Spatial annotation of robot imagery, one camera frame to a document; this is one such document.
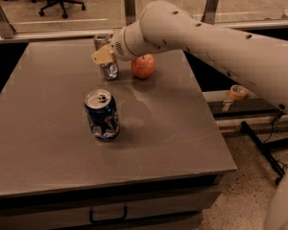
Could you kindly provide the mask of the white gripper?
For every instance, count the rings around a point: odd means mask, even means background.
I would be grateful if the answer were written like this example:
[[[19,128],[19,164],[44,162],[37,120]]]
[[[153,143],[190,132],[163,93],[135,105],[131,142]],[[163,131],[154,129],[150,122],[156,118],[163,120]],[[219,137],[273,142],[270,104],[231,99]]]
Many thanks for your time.
[[[166,21],[141,19],[115,33],[110,45],[91,55],[95,64],[108,64],[119,58],[128,61],[147,54],[159,54],[181,48],[182,26]]]

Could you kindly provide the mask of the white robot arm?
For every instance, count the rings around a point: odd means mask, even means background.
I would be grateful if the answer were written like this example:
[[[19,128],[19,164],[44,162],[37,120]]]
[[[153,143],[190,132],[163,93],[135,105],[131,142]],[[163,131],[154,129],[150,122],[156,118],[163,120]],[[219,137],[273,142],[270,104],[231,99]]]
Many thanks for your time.
[[[288,42],[218,27],[166,1],[150,3],[140,18],[93,54],[98,63],[185,50],[288,115]]]

